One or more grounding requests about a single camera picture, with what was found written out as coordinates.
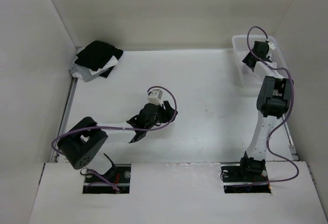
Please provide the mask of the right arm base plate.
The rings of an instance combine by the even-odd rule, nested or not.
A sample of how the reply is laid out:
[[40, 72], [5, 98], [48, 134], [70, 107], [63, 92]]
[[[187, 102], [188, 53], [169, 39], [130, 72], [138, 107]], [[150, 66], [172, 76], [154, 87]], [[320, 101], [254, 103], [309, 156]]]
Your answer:
[[264, 172], [249, 173], [241, 172], [239, 163], [221, 164], [220, 178], [223, 182], [225, 193], [268, 193], [271, 194], [271, 187], [268, 176]]

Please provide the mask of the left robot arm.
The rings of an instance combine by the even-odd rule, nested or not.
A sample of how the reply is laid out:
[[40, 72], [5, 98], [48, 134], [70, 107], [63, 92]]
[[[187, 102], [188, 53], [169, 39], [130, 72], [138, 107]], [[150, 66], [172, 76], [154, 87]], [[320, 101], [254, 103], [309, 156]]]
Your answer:
[[138, 142], [146, 136], [148, 130], [174, 121], [177, 114], [178, 111], [173, 109], [168, 101], [161, 105], [147, 103], [127, 122], [114, 125], [119, 127], [118, 130], [100, 129], [100, 125], [93, 118], [85, 117], [70, 132], [90, 127], [95, 129], [65, 136], [58, 141], [57, 146], [74, 169], [87, 168], [89, 173], [97, 172], [103, 182], [110, 182], [115, 176], [116, 166], [106, 153], [100, 151], [101, 147], [107, 142]]

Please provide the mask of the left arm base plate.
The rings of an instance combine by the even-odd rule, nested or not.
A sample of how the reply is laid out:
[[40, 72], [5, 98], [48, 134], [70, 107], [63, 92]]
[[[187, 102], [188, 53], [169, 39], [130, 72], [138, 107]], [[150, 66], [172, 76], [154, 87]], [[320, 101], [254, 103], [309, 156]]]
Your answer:
[[117, 165], [114, 173], [110, 173], [107, 180], [115, 185], [118, 190], [109, 186], [89, 170], [80, 170], [84, 177], [83, 194], [129, 194], [131, 180], [131, 164]]

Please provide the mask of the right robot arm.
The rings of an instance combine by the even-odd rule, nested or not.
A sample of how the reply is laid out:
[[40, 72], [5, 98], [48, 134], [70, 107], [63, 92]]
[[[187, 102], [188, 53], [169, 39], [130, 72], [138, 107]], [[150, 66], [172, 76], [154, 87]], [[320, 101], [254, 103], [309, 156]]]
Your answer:
[[280, 68], [271, 60], [275, 49], [275, 44], [268, 40], [255, 41], [242, 61], [262, 81], [256, 102], [256, 128], [237, 169], [242, 181], [252, 184], [261, 177], [267, 178], [265, 161], [268, 144], [277, 123], [288, 113], [293, 96], [291, 80], [280, 74]]

